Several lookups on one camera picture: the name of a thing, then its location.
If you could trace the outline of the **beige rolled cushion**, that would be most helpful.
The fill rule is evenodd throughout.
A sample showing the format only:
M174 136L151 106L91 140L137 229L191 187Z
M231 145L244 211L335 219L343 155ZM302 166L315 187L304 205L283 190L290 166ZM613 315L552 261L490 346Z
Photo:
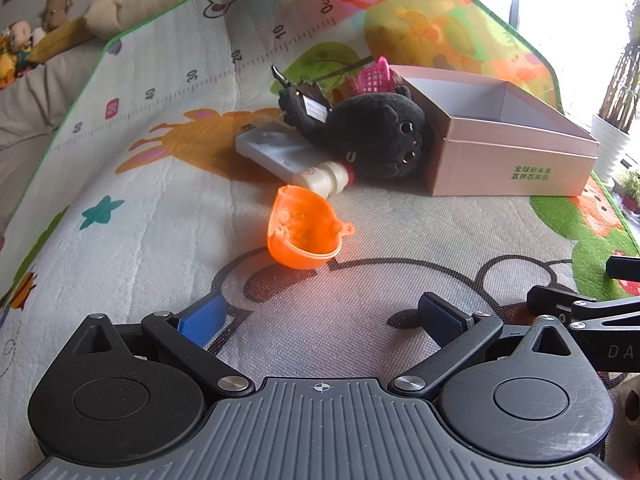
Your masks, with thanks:
M182 0L91 0L84 15L86 29L110 40L154 18Z

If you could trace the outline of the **black plush cat toy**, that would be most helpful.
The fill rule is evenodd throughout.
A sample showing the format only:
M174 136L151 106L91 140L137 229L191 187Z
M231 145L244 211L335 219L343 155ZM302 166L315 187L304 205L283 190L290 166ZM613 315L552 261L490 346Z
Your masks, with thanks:
M323 120L307 113L303 95L293 88L279 92L279 106L288 125L333 158L347 162L361 179L414 174L434 142L424 110L404 84L391 92L353 96L334 106Z

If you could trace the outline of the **white plastic tray device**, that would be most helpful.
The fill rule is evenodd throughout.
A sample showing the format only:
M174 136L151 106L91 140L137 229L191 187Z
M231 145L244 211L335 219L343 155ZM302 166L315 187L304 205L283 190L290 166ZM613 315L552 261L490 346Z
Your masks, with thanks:
M235 136L235 151L287 184L299 171L320 165L330 155L280 122L245 125Z

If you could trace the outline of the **small doll plush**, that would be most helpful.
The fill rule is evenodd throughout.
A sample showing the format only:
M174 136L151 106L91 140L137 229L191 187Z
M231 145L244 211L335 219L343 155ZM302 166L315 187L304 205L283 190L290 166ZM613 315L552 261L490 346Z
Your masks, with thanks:
M12 53L18 53L32 45L32 28L26 21L11 24L6 30L6 42Z

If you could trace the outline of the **yellow long pillow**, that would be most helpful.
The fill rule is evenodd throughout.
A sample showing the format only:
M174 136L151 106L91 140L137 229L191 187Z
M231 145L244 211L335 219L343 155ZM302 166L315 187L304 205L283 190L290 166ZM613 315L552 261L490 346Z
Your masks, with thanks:
M35 47L32 47L27 61L32 64L43 64L55 56L84 44L94 38L88 31L82 18L66 22L53 32L48 32Z

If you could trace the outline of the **pink plastic mesh basket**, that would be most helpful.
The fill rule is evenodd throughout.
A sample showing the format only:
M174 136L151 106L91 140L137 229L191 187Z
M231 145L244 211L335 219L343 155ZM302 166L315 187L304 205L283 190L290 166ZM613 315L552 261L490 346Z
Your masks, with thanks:
M357 89L359 94L390 93L395 90L396 82L387 58L380 56L374 64L365 67L358 74Z

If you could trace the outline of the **pink cardboard box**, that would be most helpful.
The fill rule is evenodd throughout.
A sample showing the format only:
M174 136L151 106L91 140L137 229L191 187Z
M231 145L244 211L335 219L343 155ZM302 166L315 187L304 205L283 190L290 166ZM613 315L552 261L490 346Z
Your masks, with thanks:
M433 196L577 196L599 143L510 81L394 65L434 131L421 177Z

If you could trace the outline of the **black clip with label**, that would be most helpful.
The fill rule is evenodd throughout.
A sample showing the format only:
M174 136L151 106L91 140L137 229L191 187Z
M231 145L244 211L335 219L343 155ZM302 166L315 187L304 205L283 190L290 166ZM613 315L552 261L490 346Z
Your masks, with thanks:
M281 107L282 112L293 119L294 115L302 115L315 122L326 122L329 112L332 110L332 104L324 94L318 82L307 81L293 82L282 73L277 66L271 66L273 78L280 84L279 103L283 104L283 96L290 96L291 99L285 102L285 106Z

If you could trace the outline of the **grey sofa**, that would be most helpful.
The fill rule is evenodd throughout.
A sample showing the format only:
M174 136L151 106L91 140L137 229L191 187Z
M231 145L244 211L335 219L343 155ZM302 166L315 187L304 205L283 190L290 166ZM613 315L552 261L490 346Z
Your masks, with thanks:
M9 224L52 133L88 81L104 42L90 40L1 91L1 227Z

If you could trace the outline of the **brown plush animal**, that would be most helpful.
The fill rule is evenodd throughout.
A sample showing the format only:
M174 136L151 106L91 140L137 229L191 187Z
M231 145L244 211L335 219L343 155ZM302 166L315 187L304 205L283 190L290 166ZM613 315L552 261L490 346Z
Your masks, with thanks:
M42 29L48 34L68 22L67 12L74 0L46 0L41 14Z

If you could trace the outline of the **colourful cartoon play mat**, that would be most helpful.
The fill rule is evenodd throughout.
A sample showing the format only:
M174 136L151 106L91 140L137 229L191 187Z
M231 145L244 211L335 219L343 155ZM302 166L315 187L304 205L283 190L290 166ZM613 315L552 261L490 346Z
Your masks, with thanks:
M267 250L278 189L326 161L282 122L272 70L334 103L378 58L434 68L447 118L410 178L356 177L330 198L354 232L322 266ZM111 41L14 212L1 252L1 474L41 460L27 402L89 313L133 323L208 292L207 348L267 375L390 378L435 349L409 311L431 290L525 323L535 285L600 300L638 246L557 125L547 60L478 0L186 0Z

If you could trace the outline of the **small white yogurt bottle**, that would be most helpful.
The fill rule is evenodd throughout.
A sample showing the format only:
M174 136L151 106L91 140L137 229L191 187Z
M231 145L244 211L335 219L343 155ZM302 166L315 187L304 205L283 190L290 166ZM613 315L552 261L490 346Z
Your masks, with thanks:
M347 162L328 160L318 166L299 171L292 177L292 185L306 188L326 200L340 194L355 181L355 174Z

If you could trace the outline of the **orange plastic toy bowl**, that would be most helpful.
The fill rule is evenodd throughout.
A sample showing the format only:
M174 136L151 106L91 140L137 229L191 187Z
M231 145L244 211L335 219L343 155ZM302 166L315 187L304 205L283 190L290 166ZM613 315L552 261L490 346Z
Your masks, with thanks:
M278 189L267 228L270 256L294 270L314 270L335 258L343 240L355 234L331 204L320 195L296 185Z

